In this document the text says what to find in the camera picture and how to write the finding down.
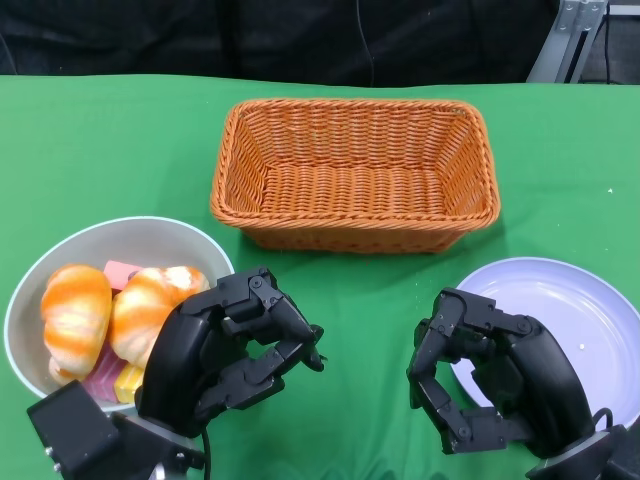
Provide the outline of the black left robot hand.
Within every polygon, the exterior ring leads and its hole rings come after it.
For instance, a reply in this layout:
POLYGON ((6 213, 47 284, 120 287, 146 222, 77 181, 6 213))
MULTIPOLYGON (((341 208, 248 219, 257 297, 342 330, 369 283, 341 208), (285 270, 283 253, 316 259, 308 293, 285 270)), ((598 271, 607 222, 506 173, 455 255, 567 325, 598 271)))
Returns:
POLYGON ((323 333, 269 269, 222 277, 167 317, 136 395, 138 414, 193 438, 221 413, 280 392, 296 365, 322 371, 323 333))

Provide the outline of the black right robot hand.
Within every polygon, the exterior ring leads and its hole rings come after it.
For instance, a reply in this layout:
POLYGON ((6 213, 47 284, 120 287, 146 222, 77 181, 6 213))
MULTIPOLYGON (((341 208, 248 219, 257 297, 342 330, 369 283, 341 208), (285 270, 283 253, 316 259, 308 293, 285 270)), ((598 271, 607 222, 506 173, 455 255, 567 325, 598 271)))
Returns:
POLYGON ((407 368, 410 405, 426 412, 446 454, 524 444, 558 455, 595 432, 588 400, 569 359, 536 318, 512 315, 495 300, 445 288, 414 332, 407 368), (440 362, 462 359, 487 407, 460 408, 436 379, 440 362))

